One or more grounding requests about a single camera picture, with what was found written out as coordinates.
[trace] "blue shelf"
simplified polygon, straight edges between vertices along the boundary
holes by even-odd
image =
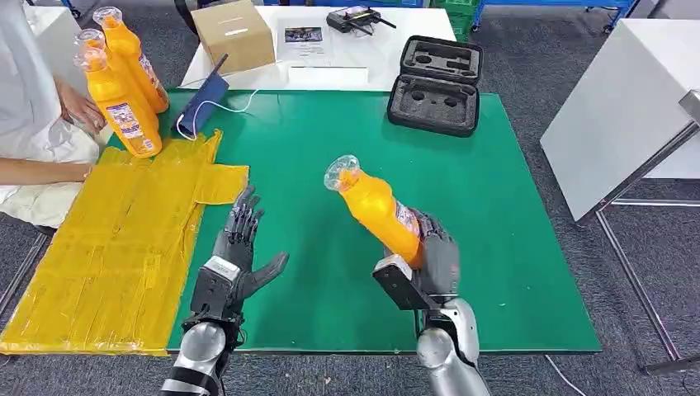
[[[568,6],[568,7],[615,7],[617,13],[605,26],[612,29],[620,18],[623,18],[639,0],[480,0],[474,15],[474,26],[479,27],[481,13],[485,6]]]
[[[279,0],[264,0],[266,6],[278,6]],[[304,0],[290,0],[290,6],[303,6]],[[319,7],[351,7],[351,6],[367,6],[367,7],[404,7],[404,8],[421,8],[422,0],[314,0],[314,5]]]

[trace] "blue case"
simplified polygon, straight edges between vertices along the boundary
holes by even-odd
[[[194,130],[193,123],[197,107],[203,101],[213,101],[215,103],[219,103],[219,101],[224,97],[226,91],[229,89],[229,84],[218,73],[219,68],[222,64],[224,64],[224,61],[228,57],[228,54],[221,57],[221,60],[219,60],[219,63],[216,64],[216,67],[214,67],[214,70],[211,71],[209,77],[206,78],[199,90],[197,90],[195,96],[192,97],[189,103],[187,103],[185,108],[182,110],[182,113],[180,113],[180,115],[175,119],[175,124],[173,124],[173,127],[171,128],[174,134],[178,133],[177,126],[179,125],[182,133],[190,136],[192,139],[196,137],[192,131]],[[197,129],[200,129],[202,126],[204,126],[204,124],[206,124],[206,121],[209,120],[209,117],[214,110],[215,106],[212,105],[204,105],[199,110],[197,113]]]

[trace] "yellow packaging film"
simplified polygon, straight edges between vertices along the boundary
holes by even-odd
[[[160,155],[107,148],[0,336],[4,353],[165,355],[204,204],[248,167],[212,165],[221,132]]]

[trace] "green crate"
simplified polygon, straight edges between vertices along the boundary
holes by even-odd
[[[466,43],[469,40],[469,34],[458,35],[455,33],[455,40],[459,41],[460,43]]]
[[[457,41],[466,41],[466,37],[469,36],[471,32],[471,24],[474,21],[474,16],[456,12],[448,12],[447,16],[450,18],[450,25],[452,25],[452,31],[455,33],[455,36],[463,36],[464,40]]]
[[[474,21],[474,16],[469,14],[457,14],[448,13],[447,17],[450,19],[450,25],[453,28],[460,27],[465,29],[471,29],[471,23]]]
[[[476,12],[476,7],[478,6],[477,0],[432,0],[433,8],[443,8],[447,13],[457,12],[461,14],[474,15]]]

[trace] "human hand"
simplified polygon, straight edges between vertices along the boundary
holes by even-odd
[[[54,78],[54,81],[61,101],[61,117],[71,121],[70,116],[73,116],[83,123],[86,132],[97,135],[106,124],[97,105],[61,79]]]
[[[459,247],[440,222],[412,209],[420,226],[423,266],[418,270],[420,289],[427,295],[455,295],[460,278]]]
[[[254,186],[248,186],[236,198],[229,212],[224,229],[214,243],[213,255],[237,266],[241,270],[240,281],[234,291],[235,299],[242,301],[282,273],[289,260],[289,253],[279,252],[263,268],[253,271],[253,243],[258,231],[258,221],[265,213],[255,211],[260,197],[254,195]]]

